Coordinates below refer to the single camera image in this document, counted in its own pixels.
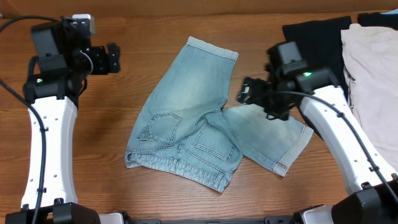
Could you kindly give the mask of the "light blue cloth corner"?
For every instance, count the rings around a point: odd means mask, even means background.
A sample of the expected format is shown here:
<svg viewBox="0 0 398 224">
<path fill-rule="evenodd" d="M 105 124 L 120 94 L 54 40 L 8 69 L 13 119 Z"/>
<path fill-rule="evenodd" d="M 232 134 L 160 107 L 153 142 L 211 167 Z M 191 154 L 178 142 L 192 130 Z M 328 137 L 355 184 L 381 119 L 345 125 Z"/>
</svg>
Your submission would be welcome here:
<svg viewBox="0 0 398 224">
<path fill-rule="evenodd" d="M 392 11 L 388 11 L 388 12 L 383 12 L 382 14 L 385 15 L 396 15 L 398 14 L 398 9 L 392 10 Z"/>
</svg>

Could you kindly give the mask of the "beige cloth garment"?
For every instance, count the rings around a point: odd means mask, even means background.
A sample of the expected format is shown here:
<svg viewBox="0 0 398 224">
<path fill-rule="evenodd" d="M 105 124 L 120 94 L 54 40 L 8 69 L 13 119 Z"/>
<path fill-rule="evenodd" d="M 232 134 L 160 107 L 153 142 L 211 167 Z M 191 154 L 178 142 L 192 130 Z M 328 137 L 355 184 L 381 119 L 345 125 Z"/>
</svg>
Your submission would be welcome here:
<svg viewBox="0 0 398 224">
<path fill-rule="evenodd" d="M 351 24 L 341 31 L 344 76 L 354 117 L 397 169 L 397 31 Z"/>
</svg>

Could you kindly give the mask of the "black t-shirt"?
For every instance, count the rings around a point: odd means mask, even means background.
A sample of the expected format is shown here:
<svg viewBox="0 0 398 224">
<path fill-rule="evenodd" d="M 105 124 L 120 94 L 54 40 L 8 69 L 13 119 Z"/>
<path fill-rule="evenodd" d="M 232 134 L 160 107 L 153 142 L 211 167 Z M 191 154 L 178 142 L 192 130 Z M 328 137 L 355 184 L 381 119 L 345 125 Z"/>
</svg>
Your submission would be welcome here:
<svg viewBox="0 0 398 224">
<path fill-rule="evenodd" d="M 341 31 L 351 24 L 363 27 L 388 27 L 397 31 L 397 15 L 364 13 L 356 23 L 349 16 L 324 21 L 310 21 L 300 24 L 284 25 L 282 30 L 286 41 L 294 41 L 302 57 L 310 65 L 328 65 L 339 80 L 348 100 L 348 85 L 345 82 L 343 44 Z"/>
</svg>

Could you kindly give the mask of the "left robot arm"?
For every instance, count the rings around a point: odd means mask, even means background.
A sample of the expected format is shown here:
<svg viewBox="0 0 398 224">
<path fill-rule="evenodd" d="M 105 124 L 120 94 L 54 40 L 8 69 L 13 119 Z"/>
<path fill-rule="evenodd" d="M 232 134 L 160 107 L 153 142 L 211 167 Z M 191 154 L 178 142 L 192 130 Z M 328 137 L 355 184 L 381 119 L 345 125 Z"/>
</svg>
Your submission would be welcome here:
<svg viewBox="0 0 398 224">
<path fill-rule="evenodd" d="M 18 99 L 30 116 L 28 181 L 21 209 L 6 215 L 12 223 L 126 223 L 121 212 L 99 214 L 78 203 L 73 169 L 73 130 L 78 100 L 89 75 L 118 73 L 120 48 L 94 47 L 95 20 L 89 14 L 41 17 L 30 30 L 36 55 Z"/>
</svg>

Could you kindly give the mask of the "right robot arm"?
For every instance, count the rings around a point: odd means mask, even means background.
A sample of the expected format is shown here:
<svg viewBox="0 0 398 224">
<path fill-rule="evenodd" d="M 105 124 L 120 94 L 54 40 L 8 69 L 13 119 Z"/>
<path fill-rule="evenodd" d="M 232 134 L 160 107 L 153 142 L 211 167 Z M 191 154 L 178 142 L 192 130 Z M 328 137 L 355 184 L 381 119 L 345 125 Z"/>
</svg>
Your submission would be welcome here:
<svg viewBox="0 0 398 224">
<path fill-rule="evenodd" d="M 267 50 L 267 80 L 246 77 L 238 101 L 264 108 L 267 119 L 287 120 L 297 107 L 324 140 L 345 180 L 348 196 L 265 223 L 397 223 L 397 171 L 377 152 L 356 121 L 338 80 L 328 67 L 309 67 L 295 42 Z"/>
</svg>

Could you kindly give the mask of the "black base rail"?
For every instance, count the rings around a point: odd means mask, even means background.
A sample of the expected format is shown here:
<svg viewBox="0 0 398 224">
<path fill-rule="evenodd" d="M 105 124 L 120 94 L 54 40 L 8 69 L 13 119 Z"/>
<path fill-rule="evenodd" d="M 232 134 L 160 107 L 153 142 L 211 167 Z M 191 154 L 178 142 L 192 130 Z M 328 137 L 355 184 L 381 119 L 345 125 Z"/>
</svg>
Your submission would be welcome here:
<svg viewBox="0 0 398 224">
<path fill-rule="evenodd" d="M 219 219 L 219 220 L 160 220 L 125 218 L 124 224 L 295 224 L 293 216 L 269 216 L 255 219 Z"/>
</svg>

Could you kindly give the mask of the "light blue denim shorts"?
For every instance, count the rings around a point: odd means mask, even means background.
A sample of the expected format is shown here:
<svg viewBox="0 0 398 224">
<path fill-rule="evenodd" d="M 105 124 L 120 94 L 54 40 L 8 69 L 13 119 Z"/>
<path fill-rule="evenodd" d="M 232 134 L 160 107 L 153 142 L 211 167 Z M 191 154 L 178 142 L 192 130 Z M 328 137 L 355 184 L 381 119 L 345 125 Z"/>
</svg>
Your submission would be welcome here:
<svg viewBox="0 0 398 224">
<path fill-rule="evenodd" d="M 313 130 L 268 120 L 257 105 L 225 108 L 238 53 L 190 37 L 136 119 L 128 168 L 170 172 L 222 192 L 243 157 L 284 176 Z"/>
</svg>

